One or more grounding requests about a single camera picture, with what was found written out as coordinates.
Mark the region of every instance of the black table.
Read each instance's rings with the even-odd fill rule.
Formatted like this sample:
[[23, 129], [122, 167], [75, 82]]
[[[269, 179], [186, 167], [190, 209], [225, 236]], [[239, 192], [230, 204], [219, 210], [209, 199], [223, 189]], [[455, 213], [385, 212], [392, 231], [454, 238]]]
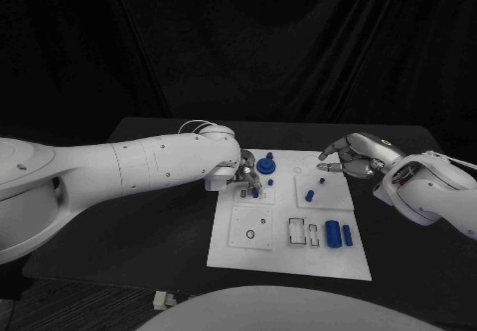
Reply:
[[[183, 122], [125, 118], [108, 142], [174, 134]], [[421, 126], [217, 123], [235, 130], [243, 148], [323, 150], [363, 131], [409, 154], [441, 152]], [[477, 241], [445, 221], [424, 227], [405, 219], [372, 195], [380, 178], [347, 177], [373, 281], [206, 267], [217, 193], [206, 192], [203, 181], [86, 209], [33, 253], [24, 276], [194, 295], [243, 285], [292, 286], [344, 294], [429, 322], [477, 325]]]

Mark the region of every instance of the white board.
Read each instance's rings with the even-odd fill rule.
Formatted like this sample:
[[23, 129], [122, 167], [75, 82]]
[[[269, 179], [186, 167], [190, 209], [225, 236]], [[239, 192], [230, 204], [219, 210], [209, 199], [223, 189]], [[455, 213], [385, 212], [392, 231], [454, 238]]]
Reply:
[[[297, 200], [297, 191], [307, 189], [304, 187], [300, 189], [300, 186], [295, 185], [297, 175], [300, 175], [300, 177], [310, 176], [308, 182], [313, 183], [313, 185], [320, 185], [315, 183], [317, 178], [326, 178], [324, 184], [317, 188], [324, 190], [323, 194], [326, 194], [326, 188], [334, 186], [336, 180], [336, 184], [341, 186], [339, 189], [341, 191], [340, 198], [347, 198], [346, 194], [349, 195], [349, 189], [346, 180], [343, 181], [343, 174], [331, 174], [315, 169], [315, 165], [320, 163], [320, 152], [254, 149], [249, 149], [249, 151], [254, 153], [256, 160], [264, 158], [268, 152], [274, 153], [274, 161], [277, 163], [275, 172], [266, 175], [258, 173], [264, 188], [274, 189], [274, 203], [255, 203], [258, 198], [246, 203], [236, 202], [239, 200], [236, 194], [239, 194], [242, 189], [246, 190], [245, 183], [229, 184], [226, 190], [219, 192], [206, 265], [217, 268], [282, 272], [287, 274], [304, 274], [370, 281], [370, 270], [366, 262], [352, 203], [350, 205], [347, 204], [350, 209], [341, 209], [343, 206], [340, 209], [330, 208], [330, 204], [327, 204], [327, 208], [320, 208], [318, 205], [305, 205], [307, 208], [304, 208], [300, 206], [300, 200]], [[337, 155], [331, 155], [326, 161], [337, 162]], [[268, 179], [274, 180], [272, 186], [266, 184]], [[320, 194], [321, 192], [317, 194], [315, 191], [314, 200], [317, 200]], [[254, 243], [254, 239], [258, 239], [258, 237], [245, 240], [248, 228], [251, 226], [259, 226], [255, 221], [251, 221], [249, 224], [242, 222], [239, 230], [233, 230], [238, 226], [236, 218], [232, 218], [235, 207], [241, 207], [239, 209], [248, 208], [248, 211], [258, 208], [271, 211], [271, 249], [264, 246], [259, 248], [252, 247], [258, 245], [258, 243]], [[305, 235], [304, 245], [290, 243], [290, 219], [303, 219]], [[339, 221], [340, 229], [343, 225], [350, 226], [353, 246], [347, 247], [344, 245], [343, 233], [343, 246], [340, 248], [330, 248], [327, 246], [324, 223], [330, 219]], [[239, 244], [241, 247], [230, 246], [230, 238], [235, 235], [238, 235], [238, 239], [243, 241], [243, 243]]]

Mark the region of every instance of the blue object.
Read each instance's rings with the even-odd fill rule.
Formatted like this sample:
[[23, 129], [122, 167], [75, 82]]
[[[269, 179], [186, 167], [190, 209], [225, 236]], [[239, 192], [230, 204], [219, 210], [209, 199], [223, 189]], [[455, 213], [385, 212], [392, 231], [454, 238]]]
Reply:
[[256, 170], [261, 174], [271, 174], [275, 171], [275, 167], [274, 155], [268, 153], [266, 157], [256, 162]]
[[328, 247], [339, 248], [343, 246], [341, 243], [341, 232], [340, 223], [337, 221], [326, 221], [326, 239], [328, 242]]
[[305, 200], [308, 201], [308, 202], [311, 202], [311, 200], [313, 200], [313, 196], [315, 195], [315, 192], [314, 191], [308, 191], [308, 194], [305, 195]]
[[343, 225], [343, 235], [344, 235], [346, 246], [352, 246], [353, 240], [350, 238], [350, 226], [349, 225]]

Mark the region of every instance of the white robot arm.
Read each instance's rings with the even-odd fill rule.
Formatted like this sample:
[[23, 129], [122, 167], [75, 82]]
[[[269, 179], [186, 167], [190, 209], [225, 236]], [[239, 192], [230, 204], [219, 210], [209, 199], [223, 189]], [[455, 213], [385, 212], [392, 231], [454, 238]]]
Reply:
[[223, 126], [79, 147], [0, 139], [0, 264], [32, 252], [108, 199], [199, 179], [210, 191], [232, 181], [261, 191], [254, 162]]
[[320, 160], [334, 152], [343, 163], [320, 163], [320, 170], [346, 172], [357, 178], [382, 172], [375, 196], [415, 223], [431, 225], [445, 218], [465, 236], [477, 239], [477, 182], [444, 155], [429, 151], [405, 156], [386, 140], [363, 132], [337, 140], [324, 149]]

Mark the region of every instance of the tabletop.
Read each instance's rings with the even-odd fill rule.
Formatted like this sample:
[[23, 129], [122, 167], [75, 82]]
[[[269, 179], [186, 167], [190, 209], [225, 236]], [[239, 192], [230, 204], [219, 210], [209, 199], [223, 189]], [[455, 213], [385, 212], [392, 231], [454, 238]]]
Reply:
[[[128, 117], [108, 142], [174, 134], [184, 122]], [[346, 134], [369, 132], [408, 154], [442, 152], [421, 126], [216, 123], [233, 129], [245, 149], [320, 151]], [[24, 276], [194, 295], [281, 285], [347, 295], [429, 322], [477, 325], [477, 241], [444, 220], [428, 227], [411, 222], [373, 197], [380, 179], [380, 174], [369, 180], [347, 176], [372, 281], [206, 267], [217, 192], [203, 189], [203, 181], [86, 209], [33, 253]]]

